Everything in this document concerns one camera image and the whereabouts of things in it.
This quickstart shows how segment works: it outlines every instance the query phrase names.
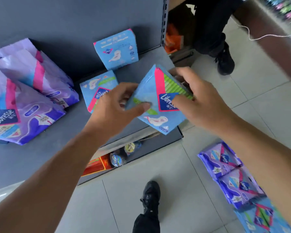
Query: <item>purple package on floor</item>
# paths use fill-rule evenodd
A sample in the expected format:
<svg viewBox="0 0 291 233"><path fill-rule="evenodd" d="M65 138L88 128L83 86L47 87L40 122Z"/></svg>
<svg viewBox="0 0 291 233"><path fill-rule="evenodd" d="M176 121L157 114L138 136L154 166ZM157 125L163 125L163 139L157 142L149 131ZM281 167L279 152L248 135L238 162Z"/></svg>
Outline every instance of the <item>purple package on floor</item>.
<svg viewBox="0 0 291 233"><path fill-rule="evenodd" d="M240 159L230 151L224 142L202 151L198 157L203 161L214 180L218 180L219 177L242 165Z"/></svg>
<svg viewBox="0 0 291 233"><path fill-rule="evenodd" d="M219 178L219 185L229 202L240 209L249 200L264 195L264 192L252 181L253 177L246 168L240 167Z"/></svg>
<svg viewBox="0 0 291 233"><path fill-rule="evenodd" d="M46 54L42 51L38 51L29 39L23 39L8 46L0 48L0 59L8 55L13 55L19 50L26 49L30 54L35 57L45 68L45 70L52 75L57 77L70 86L74 86L72 79L65 74L65 72L59 68Z"/></svg>
<svg viewBox="0 0 291 233"><path fill-rule="evenodd" d="M79 101L72 87L48 74L29 51L23 49L0 59L0 70L12 80L18 80L66 108Z"/></svg>
<svg viewBox="0 0 291 233"><path fill-rule="evenodd" d="M26 144L64 114L61 106L0 71L0 140Z"/></svg>

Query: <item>left arm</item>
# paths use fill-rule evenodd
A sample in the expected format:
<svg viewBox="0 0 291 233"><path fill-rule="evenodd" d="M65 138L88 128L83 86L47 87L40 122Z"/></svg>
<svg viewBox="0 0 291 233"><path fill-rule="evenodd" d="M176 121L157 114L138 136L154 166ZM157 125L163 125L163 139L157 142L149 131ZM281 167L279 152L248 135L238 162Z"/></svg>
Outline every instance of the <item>left arm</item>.
<svg viewBox="0 0 291 233"><path fill-rule="evenodd" d="M85 128L0 203L0 233L54 232L96 150L150 108L123 111L120 102L138 85L121 83L102 96Z"/></svg>

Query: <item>shoe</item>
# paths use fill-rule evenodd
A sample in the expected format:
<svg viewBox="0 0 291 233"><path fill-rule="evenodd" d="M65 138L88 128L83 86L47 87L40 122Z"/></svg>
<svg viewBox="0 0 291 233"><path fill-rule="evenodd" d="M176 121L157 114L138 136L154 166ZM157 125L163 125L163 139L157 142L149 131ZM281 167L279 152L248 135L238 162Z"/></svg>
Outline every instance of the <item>shoe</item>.
<svg viewBox="0 0 291 233"><path fill-rule="evenodd" d="M226 42L224 43L224 49L221 52L219 52L215 59L215 62L218 62L219 74L229 75L233 72L235 68L235 62L231 57L229 46Z"/></svg>
<svg viewBox="0 0 291 233"><path fill-rule="evenodd" d="M143 204L143 214L150 214L158 217L159 214L159 198L161 190L156 181L149 181L143 190L143 197L140 201Z"/></svg>

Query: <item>left hand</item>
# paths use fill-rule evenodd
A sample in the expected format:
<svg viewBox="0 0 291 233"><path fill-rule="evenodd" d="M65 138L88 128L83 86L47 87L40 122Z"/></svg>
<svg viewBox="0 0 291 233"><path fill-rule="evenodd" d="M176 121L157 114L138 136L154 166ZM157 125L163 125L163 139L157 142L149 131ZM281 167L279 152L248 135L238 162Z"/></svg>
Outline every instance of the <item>left hand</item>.
<svg viewBox="0 0 291 233"><path fill-rule="evenodd" d="M150 109L150 103L144 102L130 110L123 110L123 102L132 96L137 87L137 83L120 83L99 98L83 132L93 135L99 133L99 136L95 137L101 139L103 145L111 137L120 133L135 117Z"/></svg>

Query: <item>bottom shelf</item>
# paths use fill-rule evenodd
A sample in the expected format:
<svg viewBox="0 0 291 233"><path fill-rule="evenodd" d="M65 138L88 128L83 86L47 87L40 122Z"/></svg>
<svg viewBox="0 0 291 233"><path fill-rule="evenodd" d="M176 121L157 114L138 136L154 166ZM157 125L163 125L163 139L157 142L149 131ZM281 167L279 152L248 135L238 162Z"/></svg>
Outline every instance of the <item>bottom shelf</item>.
<svg viewBox="0 0 291 233"><path fill-rule="evenodd" d="M155 150L158 150L160 148L163 148L171 143L174 143L175 141L178 141L183 138L183 135L180 131L180 129L177 127L173 131L171 131L168 135L160 134L158 136L155 136L149 140L145 140L142 142L142 146L132 155L130 155L126 162L129 163L131 161L134 161L136 159L141 158L142 156L145 156L149 153L154 152ZM96 172L93 174L89 174L87 176L82 176L78 182L78 185L83 184L89 180L92 180L98 176L101 176L107 172L110 172L113 169L108 169L101 172Z"/></svg>

